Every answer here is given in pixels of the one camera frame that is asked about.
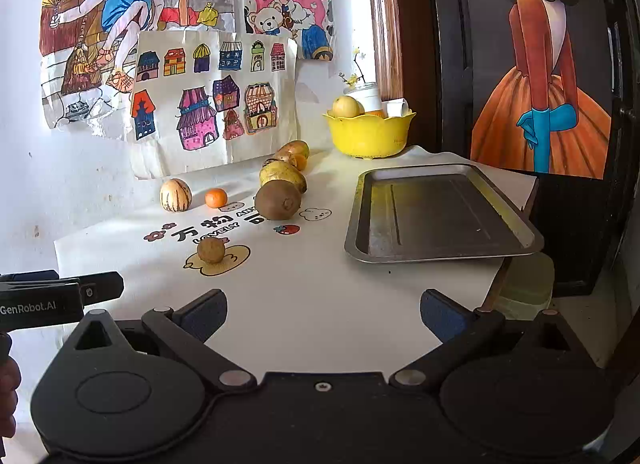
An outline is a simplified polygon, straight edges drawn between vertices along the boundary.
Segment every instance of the metal bolt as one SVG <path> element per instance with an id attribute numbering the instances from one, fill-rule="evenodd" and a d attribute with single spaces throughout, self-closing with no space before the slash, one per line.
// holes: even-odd
<path id="1" fill-rule="evenodd" d="M 219 379 L 225 386 L 245 386 L 251 381 L 251 374 L 244 370 L 227 370 L 220 374 Z"/>
<path id="2" fill-rule="evenodd" d="M 420 370 L 406 368 L 405 370 L 396 372 L 396 381 L 404 384 L 404 386 L 418 386 L 419 384 L 423 384 L 426 379 L 427 376 L 425 376 L 423 372 L 420 372 Z"/>
<path id="3" fill-rule="evenodd" d="M 333 387 L 331 386 L 330 383 L 316 383 L 316 390 L 318 392 L 328 392 L 332 388 Z"/>

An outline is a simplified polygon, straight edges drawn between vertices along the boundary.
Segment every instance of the yellow bowl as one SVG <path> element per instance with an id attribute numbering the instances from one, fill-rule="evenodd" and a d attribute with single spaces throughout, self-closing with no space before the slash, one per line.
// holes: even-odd
<path id="1" fill-rule="evenodd" d="M 390 118 L 375 114 L 363 114 L 355 118 L 324 114 L 335 147 L 343 154 L 368 159 L 389 157 L 401 152 L 406 146 L 409 125 L 414 117 L 415 112 Z"/>

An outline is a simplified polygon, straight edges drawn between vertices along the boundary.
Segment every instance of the small orange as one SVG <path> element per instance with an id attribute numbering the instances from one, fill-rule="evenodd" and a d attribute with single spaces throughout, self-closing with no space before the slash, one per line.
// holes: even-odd
<path id="1" fill-rule="evenodd" d="M 210 208 L 222 208 L 226 204 L 228 198 L 226 196 L 226 191 L 222 188 L 213 188 L 207 192 L 207 195 L 204 196 L 204 200 Z"/>
<path id="2" fill-rule="evenodd" d="M 294 154 L 291 157 L 295 157 L 296 159 L 296 163 L 295 163 L 295 167 L 300 170 L 303 171 L 306 168 L 306 157 L 302 154 Z"/>

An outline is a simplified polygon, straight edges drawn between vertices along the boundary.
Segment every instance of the plastic bin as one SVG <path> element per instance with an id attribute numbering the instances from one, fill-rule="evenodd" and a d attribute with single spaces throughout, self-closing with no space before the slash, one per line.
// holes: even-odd
<path id="1" fill-rule="evenodd" d="M 534 319 L 551 302 L 555 269 L 544 253 L 515 257 L 494 309 L 507 319 Z"/>

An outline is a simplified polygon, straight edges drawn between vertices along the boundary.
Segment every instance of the baking tray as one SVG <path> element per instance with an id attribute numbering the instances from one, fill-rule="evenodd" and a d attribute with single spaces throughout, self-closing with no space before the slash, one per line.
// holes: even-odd
<path id="1" fill-rule="evenodd" d="M 344 248 L 368 263 L 513 257 L 544 239 L 472 165 L 371 170 L 358 179 Z"/>

